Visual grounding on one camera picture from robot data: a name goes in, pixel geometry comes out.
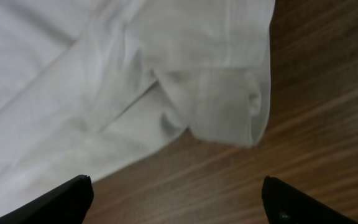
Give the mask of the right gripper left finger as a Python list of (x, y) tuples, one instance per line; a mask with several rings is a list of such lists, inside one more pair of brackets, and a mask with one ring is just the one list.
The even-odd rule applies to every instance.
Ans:
[(91, 177), (78, 175), (0, 217), (0, 224), (82, 224), (93, 199)]

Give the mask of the white t-shirt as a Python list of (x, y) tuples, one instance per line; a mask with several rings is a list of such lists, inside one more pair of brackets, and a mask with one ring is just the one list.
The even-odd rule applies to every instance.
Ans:
[(254, 146), (272, 0), (0, 1), (0, 217), (189, 129)]

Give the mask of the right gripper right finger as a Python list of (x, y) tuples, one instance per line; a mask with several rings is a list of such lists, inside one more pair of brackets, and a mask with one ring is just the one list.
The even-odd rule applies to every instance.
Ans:
[(262, 201), (270, 224), (358, 224), (276, 177), (265, 177)]

